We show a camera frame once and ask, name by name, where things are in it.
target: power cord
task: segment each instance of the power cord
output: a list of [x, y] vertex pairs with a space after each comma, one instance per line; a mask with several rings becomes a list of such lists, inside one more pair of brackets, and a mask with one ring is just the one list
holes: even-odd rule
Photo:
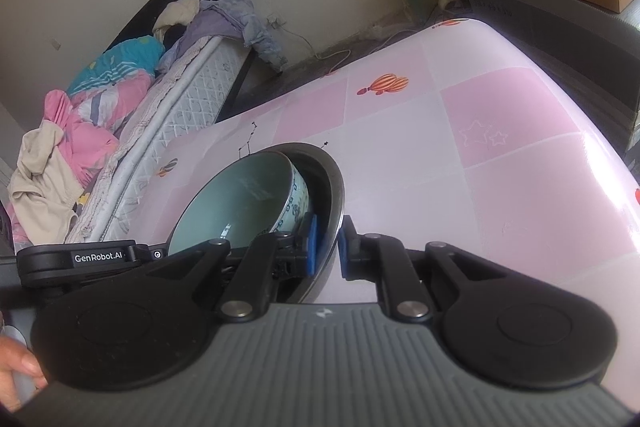
[[[309, 42], [305, 37], [303, 37], [300, 34], [297, 34], [296, 32], [292, 32], [290, 30], [287, 30], [284, 26], [280, 26], [280, 29], [286, 31], [287, 33], [290, 33], [291, 35], [295, 35], [295, 36], [301, 38], [303, 41], [305, 41], [306, 45], [309, 46], [309, 49], [314, 54], [314, 57], [316, 58], [316, 60], [327, 60], [328, 58], [335, 57], [335, 55], [339, 55], [341, 53], [346, 53], [346, 55], [344, 55], [344, 57], [341, 58], [340, 61], [337, 64], [332, 66], [332, 68], [329, 70], [329, 73], [333, 73], [335, 70], [337, 70], [337, 68], [338, 68], [338, 66], [340, 66], [340, 64], [342, 64], [347, 58], [351, 57], [351, 50], [340, 50], [340, 51], [337, 51], [335, 53], [332, 53], [331, 55], [327, 55], [326, 57], [321, 57], [320, 55], [318, 55], [318, 53], [316, 53], [316, 50], [312, 46], [311, 42]], [[395, 36], [399, 35], [400, 33], [405, 33], [405, 32], [417, 33], [418, 30], [405, 29], [405, 30], [400, 30], [398, 32], [395, 32], [393, 35], [391, 35], [389, 38], [387, 38], [382, 44], [380, 44], [378, 47], [374, 48], [373, 51], [369, 52], [369, 55], [372, 54], [372, 53], [375, 53], [376, 51], [380, 51], [382, 48], [384, 48], [386, 46], [386, 44], [391, 39], [393, 39]]]
[[347, 58], [351, 57], [351, 50], [340, 50], [339, 52], [332, 53], [331, 55], [327, 55], [326, 57], [321, 57], [320, 55], [318, 55], [318, 53], [316, 52], [314, 47], [311, 45], [311, 42], [306, 40], [305, 37], [303, 37], [300, 34], [297, 34], [296, 32], [292, 32], [290, 30], [287, 30], [284, 26], [280, 26], [280, 29], [283, 30], [283, 31], [286, 31], [287, 33], [290, 33], [291, 35], [295, 35], [297, 37], [300, 37], [303, 41], [305, 41], [306, 45], [309, 46], [309, 49], [314, 54], [314, 57], [316, 58], [316, 60], [327, 60], [328, 58], [335, 57], [335, 55], [339, 55], [341, 53], [346, 53], [346, 55], [344, 55], [344, 57], [340, 59], [340, 62], [338, 62], [337, 64], [332, 66], [332, 68], [329, 70], [329, 73], [333, 73], [334, 70], [337, 70], [337, 68], [338, 68], [338, 66], [340, 66], [340, 64], [342, 64]]

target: white cloth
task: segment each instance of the white cloth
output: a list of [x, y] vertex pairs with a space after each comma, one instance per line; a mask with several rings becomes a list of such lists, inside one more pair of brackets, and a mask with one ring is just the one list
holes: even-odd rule
[[76, 217], [73, 206], [83, 192], [57, 147], [63, 134], [49, 120], [25, 134], [9, 182], [9, 200], [34, 245], [64, 243]]
[[186, 26], [200, 11], [200, 0], [179, 0], [170, 2], [156, 19], [154, 24], [154, 37], [160, 42], [164, 34], [176, 24]]

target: metal pin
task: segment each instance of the metal pin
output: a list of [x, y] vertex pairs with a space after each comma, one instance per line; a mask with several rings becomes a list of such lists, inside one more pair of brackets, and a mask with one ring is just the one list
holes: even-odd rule
[[220, 306], [220, 311], [228, 317], [246, 317], [254, 308], [248, 302], [227, 301]]
[[424, 317], [429, 313], [429, 307], [418, 301], [403, 301], [398, 304], [398, 312], [405, 317], [411, 317], [417, 319], [418, 317]]

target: finger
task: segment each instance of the finger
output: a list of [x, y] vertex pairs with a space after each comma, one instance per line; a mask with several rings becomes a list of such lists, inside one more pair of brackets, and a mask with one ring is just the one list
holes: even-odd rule
[[37, 389], [44, 389], [49, 384], [49, 382], [47, 382], [47, 379], [44, 377], [36, 377], [33, 379], [33, 384]]
[[20, 409], [20, 399], [15, 390], [14, 375], [10, 371], [0, 371], [0, 403], [11, 412]]
[[0, 371], [8, 370], [42, 377], [40, 364], [33, 353], [24, 344], [0, 335]]

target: pink tablecloth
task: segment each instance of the pink tablecloth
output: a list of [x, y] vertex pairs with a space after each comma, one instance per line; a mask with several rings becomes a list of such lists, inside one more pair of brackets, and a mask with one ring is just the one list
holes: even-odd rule
[[[638, 185], [574, 102], [491, 28], [473, 20], [428, 28], [175, 139], [131, 237], [165, 241], [197, 191], [247, 154], [249, 139], [252, 152], [324, 146], [361, 233], [409, 248], [446, 241], [596, 301], [619, 333], [604, 386], [640, 409]], [[369, 283], [341, 279], [336, 262], [318, 301], [374, 299]]]

